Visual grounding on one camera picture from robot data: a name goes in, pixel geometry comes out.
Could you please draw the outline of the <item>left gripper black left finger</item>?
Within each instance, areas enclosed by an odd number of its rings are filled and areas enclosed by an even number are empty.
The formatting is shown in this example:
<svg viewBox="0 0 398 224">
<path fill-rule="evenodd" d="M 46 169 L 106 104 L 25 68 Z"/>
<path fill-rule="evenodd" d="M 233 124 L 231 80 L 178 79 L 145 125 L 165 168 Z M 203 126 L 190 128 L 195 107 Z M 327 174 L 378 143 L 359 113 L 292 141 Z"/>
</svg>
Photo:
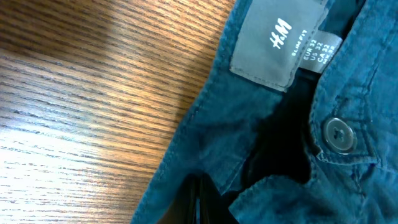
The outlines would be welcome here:
<svg viewBox="0 0 398 224">
<path fill-rule="evenodd" d="M 197 177 L 188 175 L 179 187 L 173 202 L 157 224 L 196 223 Z"/>
</svg>

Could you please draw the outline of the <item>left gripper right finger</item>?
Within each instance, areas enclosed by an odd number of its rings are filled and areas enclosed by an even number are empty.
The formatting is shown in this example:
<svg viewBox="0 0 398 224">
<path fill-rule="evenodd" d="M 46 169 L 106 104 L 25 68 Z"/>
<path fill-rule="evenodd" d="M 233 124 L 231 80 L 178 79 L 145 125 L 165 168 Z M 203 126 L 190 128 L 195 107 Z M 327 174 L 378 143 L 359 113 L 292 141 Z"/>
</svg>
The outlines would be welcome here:
<svg viewBox="0 0 398 224">
<path fill-rule="evenodd" d="M 200 224 L 238 224 L 209 175 L 199 184 Z"/>
</svg>

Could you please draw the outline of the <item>dark blue shorts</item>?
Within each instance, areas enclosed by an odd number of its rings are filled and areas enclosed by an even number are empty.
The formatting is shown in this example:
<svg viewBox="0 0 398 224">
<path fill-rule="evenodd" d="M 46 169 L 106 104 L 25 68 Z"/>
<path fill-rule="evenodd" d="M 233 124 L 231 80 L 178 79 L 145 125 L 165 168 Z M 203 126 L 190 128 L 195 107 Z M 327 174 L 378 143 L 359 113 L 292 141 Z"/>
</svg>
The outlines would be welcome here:
<svg viewBox="0 0 398 224">
<path fill-rule="evenodd" d="M 237 1 L 133 223 L 209 175 L 238 223 L 397 222 L 397 2 Z"/>
</svg>

